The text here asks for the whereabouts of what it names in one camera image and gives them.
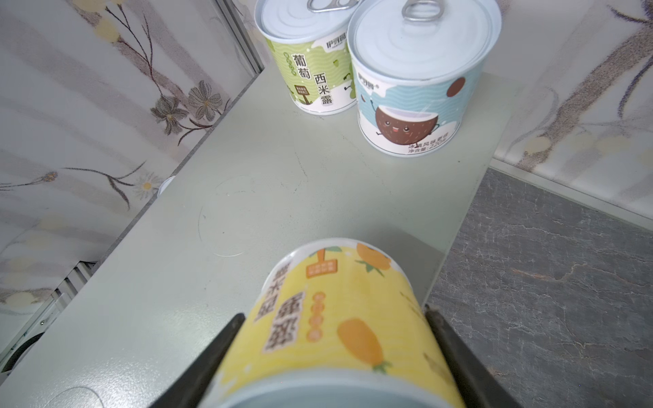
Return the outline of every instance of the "green can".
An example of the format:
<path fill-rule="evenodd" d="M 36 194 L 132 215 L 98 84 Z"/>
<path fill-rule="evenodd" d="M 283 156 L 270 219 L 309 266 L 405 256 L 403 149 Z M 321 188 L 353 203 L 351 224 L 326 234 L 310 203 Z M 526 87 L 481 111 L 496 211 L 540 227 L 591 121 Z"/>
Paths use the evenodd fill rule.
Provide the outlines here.
<path fill-rule="evenodd" d="M 332 115 L 356 104 L 347 24 L 358 0 L 259 0 L 256 25 L 299 109 Z"/>

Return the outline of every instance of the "can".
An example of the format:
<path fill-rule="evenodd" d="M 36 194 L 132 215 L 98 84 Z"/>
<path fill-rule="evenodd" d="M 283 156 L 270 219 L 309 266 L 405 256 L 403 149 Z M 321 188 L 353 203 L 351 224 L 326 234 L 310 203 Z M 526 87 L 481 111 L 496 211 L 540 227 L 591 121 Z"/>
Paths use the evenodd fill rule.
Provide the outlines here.
<path fill-rule="evenodd" d="M 444 146 L 500 31 L 496 0 L 365 0 L 347 41 L 367 141 L 401 157 Z"/>
<path fill-rule="evenodd" d="M 370 244 L 330 238 L 276 264 L 200 406 L 464 402 L 401 267 Z"/>
<path fill-rule="evenodd" d="M 356 103 L 347 24 L 358 0 L 329 1 L 258 0 L 254 12 L 293 101 L 314 115 Z"/>

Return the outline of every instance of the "gray tabletop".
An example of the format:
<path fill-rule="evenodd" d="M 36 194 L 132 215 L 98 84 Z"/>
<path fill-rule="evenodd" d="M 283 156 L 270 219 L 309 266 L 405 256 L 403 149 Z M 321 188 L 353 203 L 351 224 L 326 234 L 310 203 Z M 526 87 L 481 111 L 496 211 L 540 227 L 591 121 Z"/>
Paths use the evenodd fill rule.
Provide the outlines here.
<path fill-rule="evenodd" d="M 0 405 L 147 406 L 249 311 L 281 257 L 319 238 L 376 245 L 426 300 L 517 91 L 484 74 L 448 144 L 397 158 L 367 143 L 355 107 L 305 114 L 266 69 L 0 387 Z"/>

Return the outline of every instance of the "metal lid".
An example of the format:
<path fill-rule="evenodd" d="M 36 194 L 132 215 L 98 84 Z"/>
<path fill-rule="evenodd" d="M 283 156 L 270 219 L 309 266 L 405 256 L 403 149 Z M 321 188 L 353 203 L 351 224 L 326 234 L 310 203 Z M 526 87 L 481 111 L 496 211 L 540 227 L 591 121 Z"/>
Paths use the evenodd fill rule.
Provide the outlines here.
<path fill-rule="evenodd" d="M 372 72 L 448 80 L 480 62 L 499 37 L 495 0 L 366 0 L 349 24 L 349 48 Z"/>
<path fill-rule="evenodd" d="M 309 368 L 273 372 L 225 399 L 210 390 L 199 407 L 453 408 L 453 405 L 393 375 L 379 375 L 371 370 Z"/>
<path fill-rule="evenodd" d="M 357 5 L 358 0 L 258 0 L 256 24 L 273 41 L 307 42 L 345 27 Z"/>

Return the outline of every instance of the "wall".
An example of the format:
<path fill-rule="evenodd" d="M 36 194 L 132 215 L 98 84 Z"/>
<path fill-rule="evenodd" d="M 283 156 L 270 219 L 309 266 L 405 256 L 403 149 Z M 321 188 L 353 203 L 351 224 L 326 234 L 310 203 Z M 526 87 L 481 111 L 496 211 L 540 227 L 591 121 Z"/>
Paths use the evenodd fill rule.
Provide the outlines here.
<path fill-rule="evenodd" d="M 207 0 L 3 2 L 0 72 L 1 350 L 253 72 Z"/>
<path fill-rule="evenodd" d="M 653 219 L 653 1 L 502 7 L 485 70 L 526 89 L 495 157 Z"/>

